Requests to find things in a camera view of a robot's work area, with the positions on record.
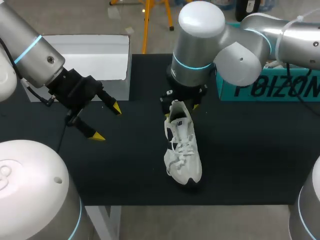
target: floor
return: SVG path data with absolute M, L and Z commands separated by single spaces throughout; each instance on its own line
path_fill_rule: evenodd
M 6 0 L 42 35 L 130 35 L 132 53 L 141 53 L 143 5 L 137 0 Z M 318 0 L 279 0 L 270 14 L 287 20 L 320 8 Z M 147 52 L 171 53 L 179 32 L 181 7 L 171 8 L 175 31 L 169 31 L 163 5 L 156 5 L 149 20 Z M 234 22 L 234 12 L 225 12 Z M 307 21 L 320 22 L 320 11 Z M 124 206 L 121 240 L 289 240 L 289 209 L 265 206 Z

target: bottle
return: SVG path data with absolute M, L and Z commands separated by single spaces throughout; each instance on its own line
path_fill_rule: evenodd
M 221 10 L 230 10 L 235 7 L 236 0 L 211 0 L 214 5 L 217 5 Z
M 261 0 L 259 12 L 270 11 L 275 5 L 275 0 Z
M 235 6 L 235 19 L 241 22 L 246 16 L 257 13 L 261 0 L 237 0 Z

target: black cable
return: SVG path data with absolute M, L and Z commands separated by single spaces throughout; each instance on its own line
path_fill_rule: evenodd
M 306 74 L 306 77 L 308 77 L 311 74 L 312 70 L 309 69 L 308 73 Z M 286 64 L 286 74 L 288 77 L 290 77 L 290 64 L 287 63 Z M 290 84 L 290 88 L 291 90 L 294 92 L 294 94 L 296 95 L 296 97 L 299 99 L 300 103 L 307 108 L 309 111 L 311 111 L 313 114 L 315 114 L 316 116 L 320 117 L 320 113 L 316 112 L 312 107 L 310 107 L 308 104 L 306 104 L 306 102 L 301 98 L 301 96 L 297 93 L 296 89 L 293 86 L 293 82 L 290 78 L 288 78 L 289 80 L 289 84 Z
M 22 79 L 23 79 L 23 76 L 22 76 L 21 72 L 19 71 L 17 65 L 15 64 L 15 61 L 14 61 L 14 59 L 13 59 L 13 57 L 12 57 L 9 49 L 7 48 L 5 42 L 1 39 L 1 37 L 0 37 L 0 44 L 2 45 L 2 47 L 3 47 L 3 49 L 4 49 L 5 53 L 6 53 L 6 55 L 8 56 L 8 58 L 9 58 L 9 60 L 10 60 L 10 63 L 11 63 L 11 65 L 12 65 L 12 67 L 13 67 L 16 75 L 18 76 L 19 80 L 22 80 Z M 28 86 L 27 89 L 28 89 L 29 92 L 32 93 L 37 99 L 39 99 L 42 103 L 44 103 L 44 104 L 46 104 L 46 105 L 49 103 L 49 101 L 48 101 L 47 99 L 45 99 L 45 98 L 41 97 L 39 94 L 37 94 L 30 86 Z
M 9 58 L 9 60 L 10 60 L 10 63 L 11 63 L 11 65 L 12 65 L 12 67 L 13 67 L 16 75 L 18 76 L 18 78 L 19 78 L 20 80 L 23 79 L 23 77 L 22 77 L 19 69 L 17 68 L 17 65 L 15 64 L 14 59 L 13 59 L 12 56 L 11 56 L 11 53 L 9 52 L 9 49 L 7 48 L 5 42 L 1 39 L 1 37 L 0 37 L 0 44 L 2 45 L 2 47 L 3 47 L 3 49 L 4 49 L 5 53 L 6 53 L 6 55 L 8 56 L 8 58 Z
M 59 138 L 58 147 L 56 148 L 56 153 L 57 154 L 59 154 L 59 152 L 60 152 L 60 148 L 61 148 L 61 145 L 62 145 L 62 140 L 64 139 L 66 128 L 67 128 L 67 124 L 66 124 L 66 122 L 64 122 L 63 130 L 62 130 L 62 133 L 61 133 L 60 138 Z

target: black table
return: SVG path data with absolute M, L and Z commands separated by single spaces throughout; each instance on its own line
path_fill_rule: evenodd
M 166 173 L 165 117 L 171 54 L 133 55 L 130 101 L 121 116 L 92 102 L 82 119 L 105 142 L 67 128 L 60 156 L 85 205 L 293 204 L 320 155 L 320 118 L 299 102 L 222 102 L 215 82 L 192 118 L 203 167 L 197 190 Z M 320 105 L 309 103 L 320 113 Z M 66 110 L 30 103 L 19 89 L 0 104 L 0 141 L 29 139 L 57 149 Z

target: white cable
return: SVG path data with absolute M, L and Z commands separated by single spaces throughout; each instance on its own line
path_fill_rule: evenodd
M 292 24 L 294 24 L 296 22 L 301 23 L 306 16 L 308 16 L 310 14 L 313 14 L 314 12 L 317 12 L 319 10 L 320 10 L 320 8 L 316 8 L 316 9 L 311 10 L 310 12 L 308 12 L 308 13 L 306 13 L 304 15 L 299 15 L 299 16 L 296 17 L 296 19 L 294 19 L 294 20 L 288 22 L 286 25 L 284 25 L 284 27 L 281 29 L 281 34 L 276 39 L 276 44 L 275 44 L 275 49 L 274 49 L 275 59 L 278 62 L 281 62 L 281 60 L 279 59 L 279 46 L 280 46 L 280 42 L 281 42 L 282 38 L 284 37 L 285 31 L 288 28 L 290 28 Z

